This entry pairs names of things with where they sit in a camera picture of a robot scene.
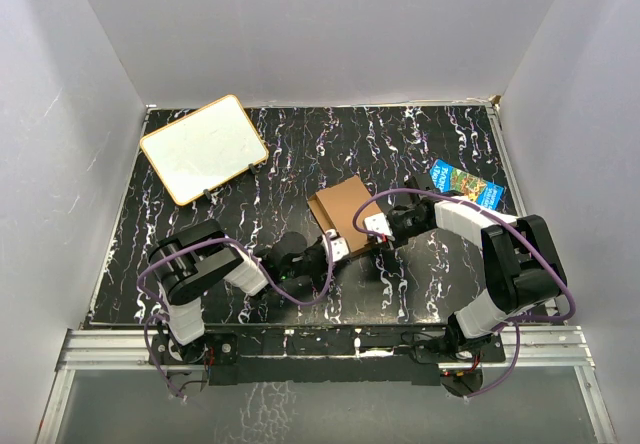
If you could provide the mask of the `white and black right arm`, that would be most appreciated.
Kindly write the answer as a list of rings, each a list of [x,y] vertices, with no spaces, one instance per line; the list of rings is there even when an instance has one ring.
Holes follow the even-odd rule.
[[[416,347],[469,360],[497,331],[563,293],[566,275],[543,218],[480,210],[457,191],[437,190],[426,174],[413,175],[404,185],[410,203],[386,215],[391,244],[402,246],[436,229],[451,232],[479,249],[485,278],[478,297],[448,318],[444,335],[414,337]]]

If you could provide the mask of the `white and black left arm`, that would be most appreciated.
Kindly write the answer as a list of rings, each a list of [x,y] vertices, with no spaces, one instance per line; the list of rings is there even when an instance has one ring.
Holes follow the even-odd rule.
[[[271,291],[298,305],[312,306],[327,293],[337,263],[349,254],[334,229],[312,245],[287,232],[273,245],[250,252],[215,220],[192,226],[158,242],[136,286],[160,305],[153,319],[159,350],[179,362],[194,363],[206,351],[202,296],[220,283],[261,298]]]

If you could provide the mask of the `brown cardboard paper box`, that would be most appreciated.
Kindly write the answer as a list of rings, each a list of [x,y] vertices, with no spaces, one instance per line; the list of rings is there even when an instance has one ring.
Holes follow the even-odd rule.
[[[322,230],[321,240],[323,241],[326,231],[335,229],[348,243],[348,258],[372,250],[375,246],[388,244],[389,242],[377,244],[364,228],[363,220],[366,217],[383,213],[375,202],[361,211],[356,218],[356,224],[353,224],[354,215],[370,198],[371,194],[359,176],[350,177],[311,196],[307,204]]]

